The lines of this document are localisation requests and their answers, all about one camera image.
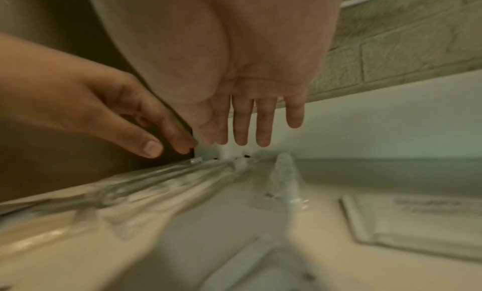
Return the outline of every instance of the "stone wall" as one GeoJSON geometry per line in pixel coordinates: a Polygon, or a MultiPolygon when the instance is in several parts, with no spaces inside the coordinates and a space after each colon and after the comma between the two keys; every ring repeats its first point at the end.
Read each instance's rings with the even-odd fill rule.
{"type": "Polygon", "coordinates": [[[373,0],[342,10],[309,101],[480,68],[482,0],[373,0]]]}

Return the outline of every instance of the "hand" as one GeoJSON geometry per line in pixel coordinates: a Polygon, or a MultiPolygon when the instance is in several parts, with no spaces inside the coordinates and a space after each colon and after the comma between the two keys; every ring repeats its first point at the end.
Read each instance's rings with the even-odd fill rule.
{"type": "Polygon", "coordinates": [[[131,74],[0,34],[0,116],[55,129],[84,132],[146,158],[159,140],[120,117],[161,129],[175,150],[196,141],[131,74]]]}
{"type": "Polygon", "coordinates": [[[334,33],[341,0],[92,0],[114,42],[207,144],[271,140],[278,97],[291,127],[334,33]]]}

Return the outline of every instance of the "skin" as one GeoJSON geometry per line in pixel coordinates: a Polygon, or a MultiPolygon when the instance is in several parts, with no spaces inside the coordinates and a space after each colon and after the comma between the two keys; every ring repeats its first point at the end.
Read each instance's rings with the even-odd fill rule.
{"type": "Polygon", "coordinates": [[[146,158],[163,150],[142,126],[157,125],[174,149],[197,142],[172,113],[131,74],[0,34],[0,117],[83,132],[146,158]]]}
{"type": "Polygon", "coordinates": [[[206,144],[270,144],[278,98],[300,127],[341,0],[92,0],[117,47],[206,144]]]}

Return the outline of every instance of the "white wall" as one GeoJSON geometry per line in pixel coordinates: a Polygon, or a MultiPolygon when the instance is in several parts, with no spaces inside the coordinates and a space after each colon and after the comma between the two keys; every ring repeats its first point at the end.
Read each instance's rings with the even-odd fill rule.
{"type": "Polygon", "coordinates": [[[197,157],[226,158],[259,151],[301,159],[439,159],[482,157],[482,70],[328,99],[306,105],[300,129],[277,109],[272,143],[200,146],[197,157]]]}

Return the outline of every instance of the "fingernail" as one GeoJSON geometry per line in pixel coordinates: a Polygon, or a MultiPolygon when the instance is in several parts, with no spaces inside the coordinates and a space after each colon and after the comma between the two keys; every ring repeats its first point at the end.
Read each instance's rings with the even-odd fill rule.
{"type": "Polygon", "coordinates": [[[162,153],[162,145],[156,141],[147,142],[144,146],[143,152],[150,158],[157,158],[162,153]]]}

